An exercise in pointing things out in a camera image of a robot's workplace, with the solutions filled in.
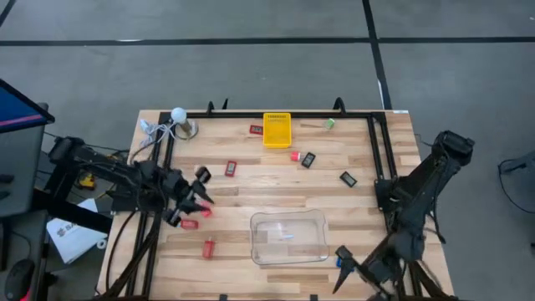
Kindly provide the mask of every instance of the yellow basket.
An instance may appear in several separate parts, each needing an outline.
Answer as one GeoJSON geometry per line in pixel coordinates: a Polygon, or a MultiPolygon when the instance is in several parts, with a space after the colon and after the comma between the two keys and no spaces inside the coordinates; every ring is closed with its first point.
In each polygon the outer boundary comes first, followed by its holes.
{"type": "Polygon", "coordinates": [[[287,148],[292,144],[290,113],[264,113],[264,146],[287,148]]]}

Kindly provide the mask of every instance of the red object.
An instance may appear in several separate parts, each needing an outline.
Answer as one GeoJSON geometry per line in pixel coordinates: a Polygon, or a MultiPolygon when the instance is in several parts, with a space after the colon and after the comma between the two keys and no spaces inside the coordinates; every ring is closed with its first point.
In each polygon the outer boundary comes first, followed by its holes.
{"type": "Polygon", "coordinates": [[[227,163],[227,168],[225,169],[225,176],[234,176],[236,172],[237,163],[235,161],[229,161],[227,163]]]}
{"type": "Polygon", "coordinates": [[[196,230],[199,228],[199,222],[192,220],[181,220],[181,228],[186,230],[196,230]]]}
{"type": "Polygon", "coordinates": [[[216,246],[216,243],[212,241],[210,237],[210,239],[204,242],[204,247],[202,247],[202,256],[206,259],[210,259],[211,256],[214,254],[215,246],[216,246]]]}
{"type": "Polygon", "coordinates": [[[290,158],[292,161],[299,161],[301,160],[301,153],[298,151],[292,151],[292,156],[290,158]]]}
{"type": "Polygon", "coordinates": [[[201,214],[204,217],[209,217],[211,215],[211,210],[208,209],[208,210],[201,211],[201,214]]]}
{"type": "Polygon", "coordinates": [[[264,128],[260,125],[251,125],[251,127],[249,128],[249,133],[263,135],[264,128]]]}

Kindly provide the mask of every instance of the gray floor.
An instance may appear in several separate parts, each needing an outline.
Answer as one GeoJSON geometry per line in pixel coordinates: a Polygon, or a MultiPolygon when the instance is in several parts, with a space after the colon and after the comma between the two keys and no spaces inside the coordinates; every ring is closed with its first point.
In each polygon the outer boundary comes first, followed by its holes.
{"type": "MultiPolygon", "coordinates": [[[[535,36],[528,0],[371,0],[380,37],[535,36]]],[[[0,39],[242,38],[367,35],[353,0],[89,1],[18,0],[0,39]]],[[[533,300],[535,219],[501,192],[497,164],[535,149],[535,44],[380,46],[392,105],[409,110],[431,141],[450,129],[476,141],[472,163],[439,202],[446,259],[456,294],[475,300],[533,300]]],[[[230,107],[379,109],[368,44],[3,47],[0,77],[50,104],[48,130],[88,142],[130,146],[140,109],[230,107]]],[[[43,149],[52,141],[46,139],[43,149]]],[[[429,150],[422,146],[422,156],[429,150]]],[[[504,181],[513,199],[535,210],[521,171],[504,181]]],[[[92,295],[102,252],[60,272],[52,300],[92,295]]],[[[52,263],[56,268],[60,264],[52,263]]]]}

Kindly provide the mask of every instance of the wooden tabletop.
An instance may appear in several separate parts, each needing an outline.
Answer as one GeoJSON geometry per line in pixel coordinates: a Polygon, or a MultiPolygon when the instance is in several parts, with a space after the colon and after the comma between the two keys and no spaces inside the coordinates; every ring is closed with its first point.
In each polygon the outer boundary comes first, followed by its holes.
{"type": "MultiPolygon", "coordinates": [[[[140,119],[157,122],[160,111],[142,110],[140,119]]],[[[395,164],[400,176],[407,175],[419,163],[410,117],[406,113],[386,112],[395,164]]],[[[383,214],[377,209],[373,188],[376,179],[374,159],[365,120],[336,120],[332,130],[325,120],[292,119],[293,144],[288,149],[267,149],[262,136],[249,133],[250,125],[262,125],[261,119],[199,119],[197,137],[175,143],[171,167],[194,179],[198,166],[212,173],[206,185],[216,205],[213,215],[199,221],[196,231],[173,228],[162,223],[158,252],[150,291],[151,299],[218,299],[219,294],[234,299],[309,299],[365,300],[374,291],[358,276],[332,295],[339,275],[334,251],[344,244],[362,261],[385,237],[383,214]],[[310,169],[290,160],[291,151],[314,153],[310,169]],[[228,161],[236,161],[234,177],[224,176],[228,161]],[[358,181],[353,188],[339,176],[347,171],[358,181]],[[259,266],[251,259],[250,219],[257,212],[305,212],[319,209],[329,230],[326,241],[329,257],[322,262],[259,266]],[[202,257],[204,241],[212,237],[216,247],[212,260],[202,257]]],[[[135,127],[131,150],[137,150],[145,138],[135,127]]],[[[382,162],[385,152],[380,142],[382,162]]],[[[160,159],[164,155],[165,142],[160,159]]],[[[136,159],[147,157],[149,150],[136,159]]],[[[115,216],[108,249],[99,278],[104,289],[110,246],[127,213],[115,216]]],[[[111,282],[130,261],[139,215],[125,228],[111,266],[111,282]]],[[[446,293],[453,293],[442,247],[434,235],[426,240],[424,260],[440,279],[446,293]]],[[[135,291],[140,293],[145,263],[140,265],[135,291]]]]}

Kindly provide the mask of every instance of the blue object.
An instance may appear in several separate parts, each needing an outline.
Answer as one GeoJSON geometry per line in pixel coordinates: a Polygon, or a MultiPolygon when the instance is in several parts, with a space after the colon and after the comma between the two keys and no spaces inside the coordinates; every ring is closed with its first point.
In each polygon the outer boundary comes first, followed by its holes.
{"type": "Polygon", "coordinates": [[[0,79],[0,133],[51,122],[52,115],[0,79]]]}
{"type": "Polygon", "coordinates": [[[336,266],[339,268],[342,267],[342,258],[336,259],[336,266]]]}

